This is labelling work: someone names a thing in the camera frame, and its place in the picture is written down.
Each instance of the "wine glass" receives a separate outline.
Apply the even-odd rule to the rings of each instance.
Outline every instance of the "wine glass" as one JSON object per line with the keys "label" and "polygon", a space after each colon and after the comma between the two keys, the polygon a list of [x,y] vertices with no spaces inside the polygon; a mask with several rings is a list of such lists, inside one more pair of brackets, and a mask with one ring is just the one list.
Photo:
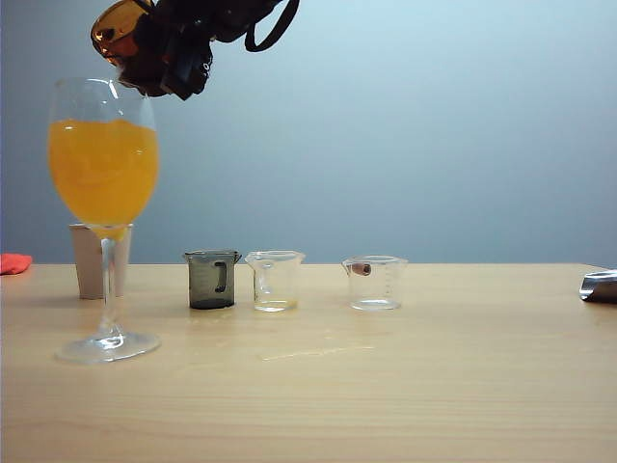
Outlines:
{"label": "wine glass", "polygon": [[100,239],[104,309],[98,331],[63,346],[78,363],[112,362],[155,349],[160,340],[118,323],[114,248],[146,206],[158,174],[154,116],[146,96],[106,79],[56,83],[48,133],[53,183],[68,209]]}

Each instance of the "clear beaker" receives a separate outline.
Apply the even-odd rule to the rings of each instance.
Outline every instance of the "clear beaker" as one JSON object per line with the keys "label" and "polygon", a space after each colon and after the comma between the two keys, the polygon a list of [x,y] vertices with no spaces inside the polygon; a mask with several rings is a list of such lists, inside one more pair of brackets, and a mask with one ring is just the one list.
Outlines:
{"label": "clear beaker", "polygon": [[400,307],[400,276],[408,263],[393,256],[355,256],[341,264],[349,277],[349,304],[361,311]]}
{"label": "clear beaker", "polygon": [[298,270],[305,255],[296,251],[253,251],[245,261],[254,272],[255,308],[279,312],[298,305]]}

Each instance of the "orange lens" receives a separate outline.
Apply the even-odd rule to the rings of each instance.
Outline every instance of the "orange lens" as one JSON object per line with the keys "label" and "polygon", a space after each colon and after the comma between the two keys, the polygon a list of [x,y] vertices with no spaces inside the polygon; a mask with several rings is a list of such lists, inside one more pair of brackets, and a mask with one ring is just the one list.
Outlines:
{"label": "orange lens", "polygon": [[[152,6],[151,0],[144,3]],[[135,55],[139,50],[133,31],[137,20],[145,13],[133,0],[120,0],[108,8],[94,22],[90,32],[96,51],[114,66],[121,65],[122,58]]]}

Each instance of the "red cloth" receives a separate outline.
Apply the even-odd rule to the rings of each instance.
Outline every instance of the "red cloth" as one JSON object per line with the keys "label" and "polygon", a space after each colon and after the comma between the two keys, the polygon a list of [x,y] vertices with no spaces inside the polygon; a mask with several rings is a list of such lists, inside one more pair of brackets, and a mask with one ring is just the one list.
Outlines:
{"label": "red cloth", "polygon": [[16,275],[25,271],[32,263],[32,256],[23,254],[3,254],[0,258],[0,275]]}

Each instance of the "dark gray beaker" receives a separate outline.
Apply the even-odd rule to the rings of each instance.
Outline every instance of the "dark gray beaker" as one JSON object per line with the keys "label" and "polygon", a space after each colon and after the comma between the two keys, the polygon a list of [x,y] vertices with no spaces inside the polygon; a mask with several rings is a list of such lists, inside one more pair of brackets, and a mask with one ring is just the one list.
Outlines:
{"label": "dark gray beaker", "polygon": [[191,308],[220,309],[233,305],[233,268],[241,257],[232,249],[184,253],[189,264]]}

